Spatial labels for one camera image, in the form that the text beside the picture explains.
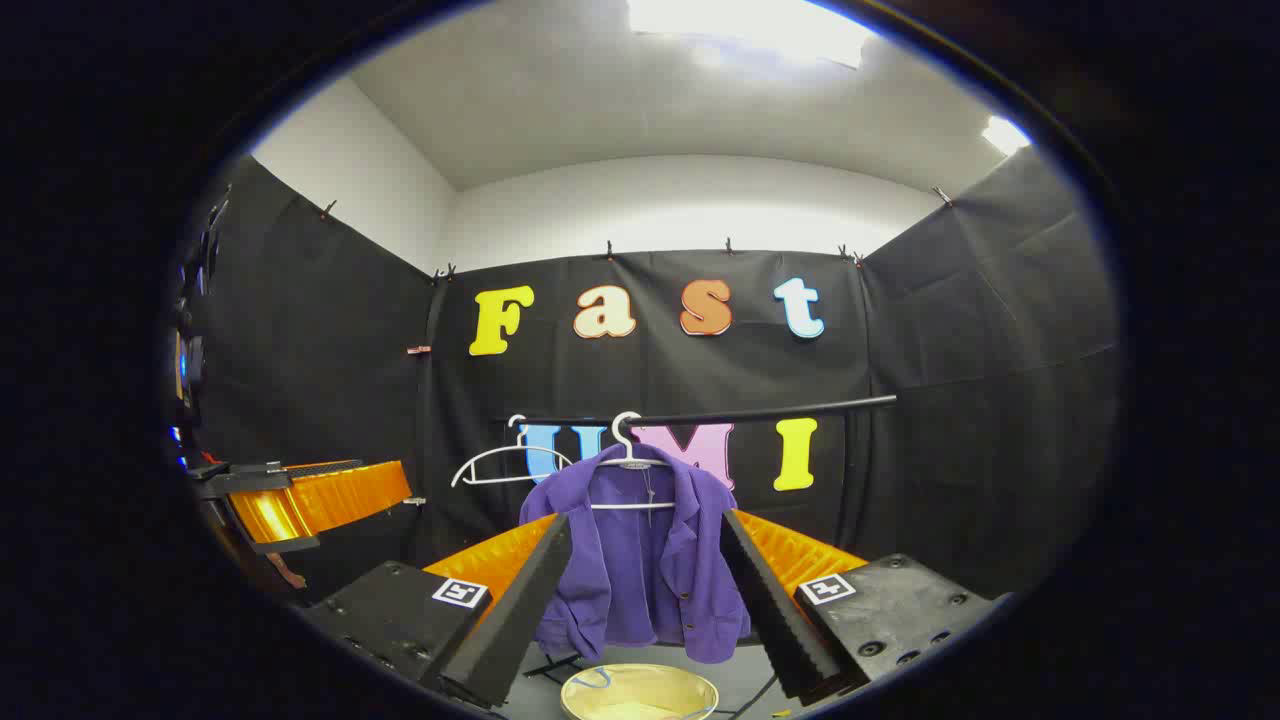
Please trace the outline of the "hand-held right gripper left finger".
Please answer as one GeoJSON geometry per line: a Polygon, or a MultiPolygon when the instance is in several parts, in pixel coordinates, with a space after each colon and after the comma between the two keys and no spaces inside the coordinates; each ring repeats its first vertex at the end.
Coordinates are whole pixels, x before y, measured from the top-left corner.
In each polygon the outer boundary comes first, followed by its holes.
{"type": "Polygon", "coordinates": [[[429,569],[383,562],[300,616],[384,675],[493,708],[506,702],[571,553],[570,520],[552,514],[429,569]]]}

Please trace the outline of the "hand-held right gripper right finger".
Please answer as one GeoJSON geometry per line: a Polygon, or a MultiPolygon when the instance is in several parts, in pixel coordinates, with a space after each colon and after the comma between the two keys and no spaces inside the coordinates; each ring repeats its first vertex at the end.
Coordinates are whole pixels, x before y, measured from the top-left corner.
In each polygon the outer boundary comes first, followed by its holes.
{"type": "Polygon", "coordinates": [[[937,659],[1012,600],[905,553],[867,561],[737,509],[722,516],[719,546],[783,693],[804,703],[937,659]]]}

